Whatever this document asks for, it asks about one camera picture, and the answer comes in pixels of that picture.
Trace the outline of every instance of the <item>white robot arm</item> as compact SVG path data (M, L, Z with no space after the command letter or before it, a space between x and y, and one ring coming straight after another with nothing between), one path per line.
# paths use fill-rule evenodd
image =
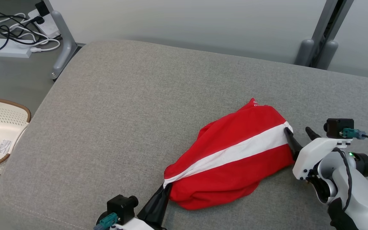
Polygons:
M346 120L349 124L337 124ZM312 141L305 147L285 129L295 160L294 176L314 186L319 201L329 206L330 224L337 230L368 230L368 156L343 151L353 139L342 136L342 130L353 126L352 119L329 119L325 125L329 138L306 127Z

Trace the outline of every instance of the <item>white stripe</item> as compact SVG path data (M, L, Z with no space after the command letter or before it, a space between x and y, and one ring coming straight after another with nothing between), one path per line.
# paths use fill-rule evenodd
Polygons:
M187 176L192 176L194 174L282 146L287 143L286 136L283 131L285 127L288 127L292 131L292 127L289 123L285 122L284 124L270 128L236 145L206 156L192 164L180 174L173 176L172 178L165 179L163 186L165 187L167 184L183 179Z

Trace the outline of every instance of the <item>power adapter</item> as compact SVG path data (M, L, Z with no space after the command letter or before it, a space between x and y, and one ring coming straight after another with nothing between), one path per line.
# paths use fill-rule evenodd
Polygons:
M19 40L26 43L32 43L32 40ZM0 38L0 48L5 44L6 39ZM19 57L29 58L31 56L31 45L24 45L12 40L8 40L8 43L4 48L0 50L0 57Z

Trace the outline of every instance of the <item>gray desk leg foot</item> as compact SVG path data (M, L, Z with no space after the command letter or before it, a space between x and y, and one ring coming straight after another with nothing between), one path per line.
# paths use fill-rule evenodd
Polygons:
M311 51L314 46L314 41L312 39L305 39L301 43L301 47L299 48L298 55L295 59L295 65L303 65L307 66L309 62L309 56L311 55Z
M336 53L338 46L339 44L336 41L328 41L325 44L322 53L320 54L319 60L315 68L327 70L333 59L334 54Z
M51 15L63 38L62 52L57 58L50 75L51 79L56 79L70 61L70 58L72 58L73 53L76 51L77 45L72 37L72 34L70 34L69 28L67 28L62 15L56 10L52 11Z

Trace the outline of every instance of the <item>red cloth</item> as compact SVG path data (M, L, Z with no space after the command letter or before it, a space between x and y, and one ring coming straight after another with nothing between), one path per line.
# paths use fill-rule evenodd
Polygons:
M293 163L285 127L292 129L273 107L259 106L254 98L207 124L165 170L165 185L173 183L170 199L195 210L251 194L262 179Z

